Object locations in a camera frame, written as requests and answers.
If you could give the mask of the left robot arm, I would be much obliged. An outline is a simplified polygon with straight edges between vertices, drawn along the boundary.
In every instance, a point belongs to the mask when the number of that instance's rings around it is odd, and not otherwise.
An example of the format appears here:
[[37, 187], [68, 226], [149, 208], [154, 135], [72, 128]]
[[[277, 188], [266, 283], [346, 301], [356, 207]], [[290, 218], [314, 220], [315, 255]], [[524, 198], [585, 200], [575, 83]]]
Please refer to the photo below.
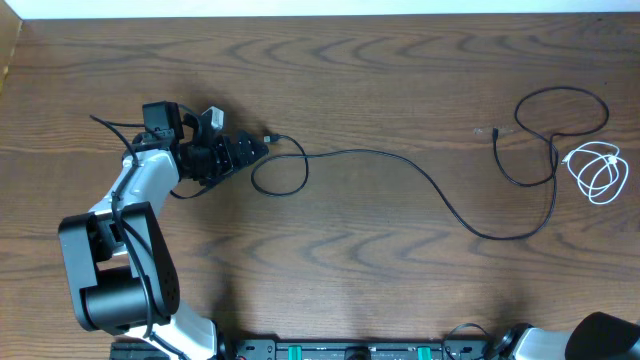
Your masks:
[[269, 150], [245, 131], [224, 134], [225, 113], [215, 106], [196, 114], [161, 101], [142, 113], [112, 187], [58, 227], [75, 318], [86, 331], [140, 339], [170, 359], [234, 359], [216, 323], [182, 300], [157, 216], [181, 181], [208, 192]]

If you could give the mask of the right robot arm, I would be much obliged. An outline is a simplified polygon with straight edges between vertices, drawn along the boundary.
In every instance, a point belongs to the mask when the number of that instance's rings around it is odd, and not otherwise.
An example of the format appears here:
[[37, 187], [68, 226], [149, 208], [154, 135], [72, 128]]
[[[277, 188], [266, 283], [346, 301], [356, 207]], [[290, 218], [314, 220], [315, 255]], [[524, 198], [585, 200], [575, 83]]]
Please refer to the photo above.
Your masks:
[[571, 332], [521, 323], [507, 331], [485, 358], [639, 360], [639, 324], [603, 312], [588, 315]]

